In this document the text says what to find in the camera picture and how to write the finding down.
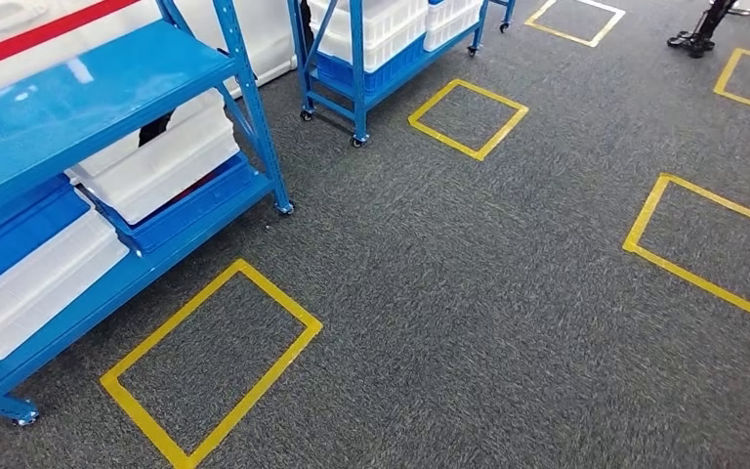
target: white plastic bin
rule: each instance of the white plastic bin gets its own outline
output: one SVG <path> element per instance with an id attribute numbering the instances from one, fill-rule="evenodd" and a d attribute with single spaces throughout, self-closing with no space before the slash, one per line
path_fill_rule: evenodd
<path id="1" fill-rule="evenodd" d="M 94 210 L 0 276 L 0 360 L 60 313 L 128 253 Z"/>
<path id="2" fill-rule="evenodd" d="M 184 105 L 177 107 L 174 114 L 171 116 L 171 120 L 168 122 L 167 132 L 170 132 L 181 123 L 202 113 L 206 108 L 215 107 L 222 102 L 223 95 L 217 90 L 209 90 L 197 96 Z M 146 146 L 151 145 L 152 143 L 153 141 L 148 142 Z M 114 142 L 110 146 L 105 147 L 99 152 L 94 153 L 91 157 L 77 164 L 72 171 L 77 177 L 78 175 L 85 175 L 91 178 L 99 176 L 107 168 L 136 152 L 139 149 L 139 145 L 140 131 L 138 130 L 125 136 L 125 138 Z"/>
<path id="3" fill-rule="evenodd" d="M 311 23 L 315 34 L 320 29 L 319 22 Z M 427 30 L 427 9 L 423 9 L 410 18 L 404 18 L 403 23 L 392 31 L 391 35 L 382 37 L 379 41 L 366 43 L 363 46 L 363 70 L 372 73 L 395 57 L 406 46 L 421 37 Z M 352 36 L 350 34 L 337 35 L 326 32 L 320 41 L 319 51 L 328 56 L 337 57 L 349 64 L 352 63 Z"/>
<path id="4" fill-rule="evenodd" d="M 427 0 L 362 0 L 363 47 L 373 47 L 406 25 L 407 19 L 427 11 Z M 314 32 L 320 28 L 329 9 L 329 0 L 309 0 Z M 339 0 L 326 31 L 352 42 L 349 0 Z"/>
<path id="5" fill-rule="evenodd" d="M 436 29 L 458 17 L 475 0 L 443 0 L 441 3 L 430 5 L 427 13 L 427 30 Z"/>
<path id="6" fill-rule="evenodd" d="M 96 176 L 71 168 L 102 202 L 136 225 L 239 151 L 231 121 L 209 107 Z"/>
<path id="7" fill-rule="evenodd" d="M 462 9 L 454 18 L 427 30 L 427 36 L 424 38 L 424 50 L 434 51 L 453 37 L 464 32 L 465 29 L 479 21 L 480 13 L 480 0 L 471 0 L 467 7 Z"/>

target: gray carpet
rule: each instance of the gray carpet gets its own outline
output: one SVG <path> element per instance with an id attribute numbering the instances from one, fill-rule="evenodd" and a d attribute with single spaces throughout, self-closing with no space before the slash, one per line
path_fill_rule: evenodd
<path id="1" fill-rule="evenodd" d="M 324 329 L 200 467 L 750 468 L 750 315 L 621 249 L 660 172 L 750 207 L 750 107 L 712 93 L 750 18 L 694 61 L 664 41 L 704 0 L 608 3 L 597 48 L 523 26 L 536 0 L 501 35 L 492 6 L 363 149 L 301 122 L 293 75 L 266 86 L 296 214 L 261 203 L 21 385 L 44 417 L 0 419 L 0 468 L 169 467 L 99 378 L 240 257 Z M 484 162 L 407 124 L 453 78 L 530 107 Z M 430 123 L 500 125 L 462 98 Z M 750 297 L 743 217 L 672 191 L 643 244 Z M 186 449 L 301 330 L 259 295 L 229 282 L 123 376 Z"/>

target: blue plastic crate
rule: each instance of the blue plastic crate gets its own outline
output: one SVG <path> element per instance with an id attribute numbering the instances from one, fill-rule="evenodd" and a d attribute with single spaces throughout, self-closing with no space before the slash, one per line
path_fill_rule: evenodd
<path id="1" fill-rule="evenodd" d="M 404 50 L 389 59 L 380 68 L 371 72 L 363 73 L 363 88 L 366 95 L 377 95 L 382 88 L 390 83 L 396 75 L 418 62 L 424 54 L 424 36 L 413 41 Z M 354 87 L 352 66 L 337 57 L 317 53 L 317 76 L 322 81 L 335 81 L 347 87 Z"/>
<path id="2" fill-rule="evenodd" d="M 0 208 L 0 275 L 89 209 L 65 175 L 5 203 Z"/>
<path id="3" fill-rule="evenodd" d="M 248 164 L 245 155 L 239 152 L 212 171 L 210 181 L 179 200 L 169 202 L 134 226 L 128 225 L 113 208 L 92 196 L 91 198 L 123 239 L 132 242 L 142 252 L 152 252 L 241 192 L 254 175 L 254 169 Z"/>

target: yellow floor marking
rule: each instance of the yellow floor marking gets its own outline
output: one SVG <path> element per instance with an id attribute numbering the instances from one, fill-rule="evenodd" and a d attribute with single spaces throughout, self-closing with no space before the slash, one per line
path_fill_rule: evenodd
<path id="1" fill-rule="evenodd" d="M 750 56 L 750 51 L 747 51 L 745 49 L 734 49 L 734 52 L 731 53 L 731 58 L 729 59 L 729 62 L 726 64 L 726 66 L 723 68 L 723 71 L 720 73 L 720 78 L 717 79 L 717 84 L 714 85 L 714 92 L 717 93 L 720 96 L 725 96 L 726 98 L 729 98 L 730 100 L 735 100 L 739 103 L 743 103 L 745 105 L 750 106 L 750 99 L 743 98 L 742 96 L 735 95 L 734 93 L 730 93 L 726 91 L 726 86 L 729 84 L 729 80 L 731 79 L 731 74 L 734 73 L 734 69 L 737 67 L 737 63 L 740 62 L 740 58 L 744 55 Z"/>
<path id="2" fill-rule="evenodd" d="M 499 103 L 502 103 L 504 105 L 507 105 L 509 107 L 512 107 L 516 110 L 516 113 L 513 114 L 513 117 L 508 120 L 501 129 L 498 130 L 498 132 L 493 135 L 490 140 L 487 141 L 480 149 L 471 149 L 470 147 L 467 147 L 464 144 L 461 144 L 459 142 L 456 142 L 455 140 L 451 139 L 450 137 L 447 137 L 446 135 L 440 133 L 437 130 L 434 130 L 430 128 L 429 126 L 421 123 L 421 116 L 423 116 L 428 110 L 433 108 L 438 102 L 440 102 L 449 92 L 455 89 L 457 86 L 462 86 L 464 88 L 467 88 L 468 90 L 475 91 L 476 93 L 479 93 L 480 95 L 487 96 L 491 100 L 498 101 Z M 434 139 L 447 144 L 455 149 L 458 149 L 459 151 L 467 154 L 468 156 L 471 156 L 478 161 L 484 161 L 484 159 L 487 157 L 487 155 L 496 148 L 499 143 L 501 143 L 502 140 L 504 140 L 505 137 L 507 137 L 507 134 L 510 133 L 511 130 L 513 130 L 514 127 L 516 127 L 517 124 L 521 121 L 521 119 L 524 117 L 525 114 L 530 109 L 522 104 L 519 104 L 515 101 L 509 100 L 503 96 L 497 95 L 493 93 L 492 91 L 485 90 L 484 88 L 481 88 L 479 86 L 474 85 L 473 83 L 468 83 L 464 80 L 455 79 L 451 82 L 447 83 L 446 86 L 441 88 L 440 91 L 435 93 L 432 98 L 430 98 L 429 101 L 426 103 L 423 103 L 421 107 L 419 107 L 415 112 L 413 112 L 409 116 L 409 125 L 412 127 L 415 127 L 416 129 L 420 130 L 421 132 L 424 132 L 425 134 L 429 135 L 430 137 L 433 137 Z"/>
<path id="3" fill-rule="evenodd" d="M 260 289 L 266 292 L 280 306 L 286 309 L 292 316 L 297 318 L 306 327 L 295 342 L 289 346 L 286 352 L 277 359 L 269 371 L 255 383 L 254 387 L 237 403 L 237 405 L 226 415 L 217 427 L 203 440 L 203 442 L 191 454 L 186 454 L 165 430 L 156 423 L 147 411 L 140 405 L 128 390 L 119 383 L 119 376 L 131 367 L 137 360 L 141 359 L 154 345 L 165 338 L 174 328 L 193 313 L 205 300 L 215 291 L 220 289 L 229 279 L 236 274 L 242 273 Z M 286 367 L 292 363 L 298 355 L 306 348 L 309 342 L 323 328 L 319 320 L 315 319 L 306 310 L 298 305 L 288 295 L 283 293 L 267 278 L 257 272 L 247 262 L 238 259 L 224 272 L 205 286 L 190 301 L 187 302 L 176 314 L 165 321 L 140 345 L 132 350 L 124 359 L 115 364 L 102 376 L 100 382 L 119 404 L 120 407 L 131 417 L 131 420 L 140 427 L 151 442 L 176 468 L 194 468 L 205 457 L 211 453 L 239 423 L 240 419 L 249 409 L 263 396 L 274 381 L 283 373 Z"/>
<path id="4" fill-rule="evenodd" d="M 622 248 L 628 252 L 637 254 L 638 256 L 648 260 L 652 264 L 670 272 L 671 274 L 674 274 L 675 276 L 680 277 L 683 280 L 689 281 L 694 285 L 708 291 L 709 293 L 718 296 L 732 303 L 734 306 L 750 313 L 750 301 L 738 295 L 735 295 L 734 293 L 731 293 L 721 286 L 712 283 L 711 281 L 692 272 L 689 272 L 686 269 L 674 264 L 673 262 L 668 261 L 640 246 L 640 238 L 643 236 L 643 232 L 646 230 L 648 221 L 651 219 L 651 215 L 653 215 L 654 210 L 656 210 L 657 204 L 659 203 L 659 200 L 668 187 L 669 183 L 677 184 L 678 186 L 702 195 L 703 197 L 708 198 L 709 200 L 718 203 L 729 210 L 750 218 L 749 208 L 732 202 L 731 200 L 728 200 L 727 198 L 724 198 L 713 192 L 709 192 L 700 186 L 686 181 L 685 179 L 671 174 L 663 173 L 660 174 L 659 179 L 657 179 L 656 184 L 654 184 L 654 187 L 651 189 L 651 193 L 648 195 L 648 199 L 646 200 L 645 205 L 643 205 L 643 209 L 640 210 L 640 215 L 634 222 L 634 226 L 631 227 L 631 231 L 628 232 L 628 236 L 625 238 L 625 242 L 623 243 Z"/>
<path id="5" fill-rule="evenodd" d="M 570 34 L 567 34 L 566 32 L 557 31 L 555 29 L 552 29 L 551 27 L 545 26 L 543 24 L 539 24 L 536 22 L 542 15 L 545 14 L 545 12 L 548 11 L 549 8 L 551 8 L 555 3 L 557 3 L 557 0 L 548 0 L 547 3 L 542 5 L 542 7 L 536 11 L 530 18 L 524 21 L 524 24 L 527 24 L 528 26 L 533 26 L 536 29 L 540 29 L 545 32 L 550 32 L 551 34 L 557 35 L 559 37 L 563 37 L 565 39 L 569 39 L 573 42 L 578 42 L 579 44 L 584 44 L 589 47 L 597 47 L 600 44 L 600 41 L 603 40 L 606 34 L 608 34 L 616 24 L 622 20 L 622 17 L 625 16 L 625 11 L 620 10 L 618 8 L 614 8 L 608 5 L 604 5 L 599 2 L 595 2 L 593 0 L 576 0 L 578 2 L 591 5 L 592 7 L 597 7 L 602 10 L 606 10 L 608 12 L 612 12 L 613 16 L 608 20 L 608 22 L 605 24 L 605 26 L 600 29 L 600 32 L 598 32 L 592 39 L 582 39 L 580 37 L 572 36 Z"/>

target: black tripod leg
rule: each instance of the black tripod leg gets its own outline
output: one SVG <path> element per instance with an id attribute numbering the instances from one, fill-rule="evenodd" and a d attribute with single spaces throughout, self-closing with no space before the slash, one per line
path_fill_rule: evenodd
<path id="1" fill-rule="evenodd" d="M 668 46 L 686 49 L 688 55 L 694 59 L 703 57 L 706 52 L 714 49 L 711 37 L 733 4 L 734 0 L 715 1 L 708 10 L 703 12 L 694 32 L 680 31 L 677 36 L 668 39 Z"/>

